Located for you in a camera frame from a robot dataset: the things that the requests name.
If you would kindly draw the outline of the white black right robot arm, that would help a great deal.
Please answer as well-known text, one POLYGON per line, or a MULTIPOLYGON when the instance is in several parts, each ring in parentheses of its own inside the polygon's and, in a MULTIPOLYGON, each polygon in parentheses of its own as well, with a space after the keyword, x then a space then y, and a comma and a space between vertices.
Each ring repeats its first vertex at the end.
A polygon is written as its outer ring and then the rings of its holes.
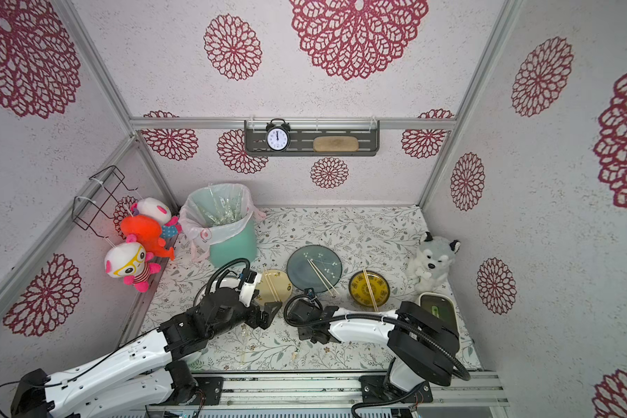
POLYGON ((448 387, 454 378, 471 380, 470 371, 456 357, 459 333, 414 302, 404 301, 396 310, 369 313, 325 308, 317 298, 301 294, 285 305, 284 320, 298 330, 302 341, 323 345, 360 342, 392 353, 383 384, 369 387, 363 401, 351 407, 353 417, 359 417, 362 409, 416 401, 431 383, 448 387))

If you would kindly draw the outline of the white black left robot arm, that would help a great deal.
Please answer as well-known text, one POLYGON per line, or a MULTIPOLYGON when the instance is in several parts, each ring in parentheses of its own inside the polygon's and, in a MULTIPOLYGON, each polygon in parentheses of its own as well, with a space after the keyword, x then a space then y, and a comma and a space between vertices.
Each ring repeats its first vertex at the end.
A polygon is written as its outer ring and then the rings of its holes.
POLYGON ((46 374, 36 369, 16 381, 10 417, 109 417, 125 409, 182 403, 199 393, 189 369, 193 355, 234 327, 267 329, 282 304, 259 304, 260 273, 244 258, 219 268, 193 306, 108 355, 46 374))

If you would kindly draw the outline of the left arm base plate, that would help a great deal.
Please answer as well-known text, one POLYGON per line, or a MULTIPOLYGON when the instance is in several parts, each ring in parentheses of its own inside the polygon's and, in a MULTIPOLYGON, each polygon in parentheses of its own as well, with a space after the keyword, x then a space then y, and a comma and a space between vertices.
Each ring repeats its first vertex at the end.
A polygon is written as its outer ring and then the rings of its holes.
POLYGON ((193 377, 195 382, 181 381, 172 385, 173 392, 163 402, 155 406, 217 406, 223 391, 225 379, 219 376, 193 377))

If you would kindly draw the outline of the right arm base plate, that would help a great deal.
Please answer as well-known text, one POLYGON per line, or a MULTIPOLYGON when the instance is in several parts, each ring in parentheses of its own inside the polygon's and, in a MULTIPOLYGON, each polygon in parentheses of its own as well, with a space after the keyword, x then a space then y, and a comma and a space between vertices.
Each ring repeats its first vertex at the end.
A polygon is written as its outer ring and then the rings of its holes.
POLYGON ((387 406, 395 403, 431 403, 434 400, 428 382, 414 392, 410 397, 400 398, 409 393, 409 389, 400 389, 388 381, 386 374, 364 374, 360 376, 362 402, 387 406))

